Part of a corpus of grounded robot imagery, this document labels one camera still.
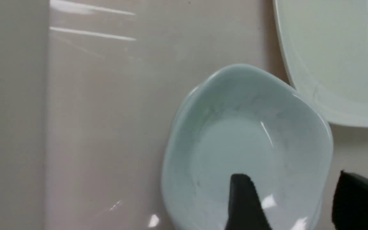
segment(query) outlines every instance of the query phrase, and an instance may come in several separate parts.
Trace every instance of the light blue bowl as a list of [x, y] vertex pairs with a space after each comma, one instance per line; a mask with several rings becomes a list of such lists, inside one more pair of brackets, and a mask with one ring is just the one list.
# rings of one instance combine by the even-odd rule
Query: light blue bowl
[[224, 229], [230, 176], [245, 173], [274, 230], [313, 229], [332, 156], [329, 125], [298, 92], [231, 65], [178, 109], [162, 172], [165, 207], [178, 230]]

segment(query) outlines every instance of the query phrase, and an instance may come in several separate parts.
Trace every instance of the beige surface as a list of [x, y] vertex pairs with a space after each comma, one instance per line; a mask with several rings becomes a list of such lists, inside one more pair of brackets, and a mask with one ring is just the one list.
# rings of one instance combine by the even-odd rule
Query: beige surface
[[[267, 0], [51, 2], [47, 230], [170, 230], [159, 189], [184, 96], [248, 63], [286, 80]], [[368, 176], [368, 129], [333, 126], [318, 229], [341, 169]]]
[[[170, 230], [159, 173], [174, 112], [227, 64], [253, 64], [286, 79], [272, 4], [83, 3], [107, 9], [59, 2], [51, 10], [45, 85], [47, 1], [0, 1], [0, 229], [43, 227], [48, 87], [46, 229]], [[368, 176], [368, 129], [332, 129], [320, 230], [333, 229], [339, 171]]]
[[0, 1], [0, 230], [42, 230], [48, 0]]

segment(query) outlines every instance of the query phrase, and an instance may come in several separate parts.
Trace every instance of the ceramic bowl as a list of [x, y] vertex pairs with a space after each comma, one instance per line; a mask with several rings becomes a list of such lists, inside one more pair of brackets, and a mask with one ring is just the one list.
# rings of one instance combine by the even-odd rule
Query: ceramic bowl
[[178, 230], [224, 229], [233, 173], [253, 180], [272, 229], [313, 229], [333, 156], [328, 123], [256, 67], [224, 67], [183, 101], [162, 170]]

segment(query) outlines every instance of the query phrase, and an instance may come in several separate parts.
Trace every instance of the glossy surface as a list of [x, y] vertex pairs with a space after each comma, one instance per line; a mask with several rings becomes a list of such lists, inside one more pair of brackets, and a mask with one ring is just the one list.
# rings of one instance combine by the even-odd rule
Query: glossy surface
[[234, 173], [251, 176], [273, 229], [314, 229], [332, 134], [290, 86], [250, 65], [225, 67], [175, 120], [162, 194], [177, 229], [224, 229]]
[[368, 127], [368, 1], [274, 2], [294, 87], [328, 121]]

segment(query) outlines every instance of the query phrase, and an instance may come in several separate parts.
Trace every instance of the plate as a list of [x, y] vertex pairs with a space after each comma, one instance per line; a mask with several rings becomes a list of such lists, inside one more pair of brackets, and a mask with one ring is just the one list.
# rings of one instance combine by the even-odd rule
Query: plate
[[177, 229], [223, 229], [230, 176], [245, 173], [273, 229], [313, 229], [332, 154], [329, 125], [294, 89], [256, 67], [231, 65], [178, 109], [163, 200]]
[[334, 124], [368, 127], [368, 1], [274, 0], [290, 83]]

